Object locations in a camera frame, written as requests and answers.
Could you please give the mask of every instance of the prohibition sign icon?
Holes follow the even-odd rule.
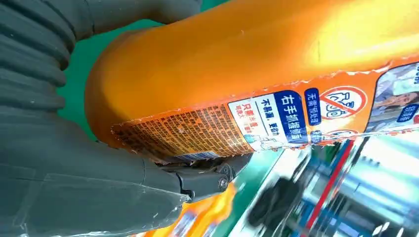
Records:
[[[350,138],[355,134],[358,134],[358,131],[353,130],[353,129],[335,130],[335,131],[331,131],[326,134],[323,134],[324,136],[323,140],[337,140],[341,138]]]
[[[341,119],[355,115],[367,104],[367,95],[353,86],[338,86],[320,95],[323,119]]]

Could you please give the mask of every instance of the product label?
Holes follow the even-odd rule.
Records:
[[[419,127],[419,56],[113,126],[126,146],[194,161]]]
[[[192,212],[186,212],[177,223],[171,233],[173,237],[185,237],[191,227],[194,225],[197,216]]]
[[[216,224],[209,225],[202,237],[212,237],[215,233],[216,228],[217,228]]]

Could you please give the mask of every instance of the orange bottle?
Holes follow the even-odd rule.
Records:
[[[232,209],[236,189],[232,183],[222,194],[196,203],[183,205],[179,219],[172,225],[144,234],[141,237],[203,237],[210,234],[217,224],[227,219]]]
[[[380,76],[419,61],[418,10],[417,0],[232,0],[128,35],[91,71],[88,122],[110,146],[186,160],[360,135]]]

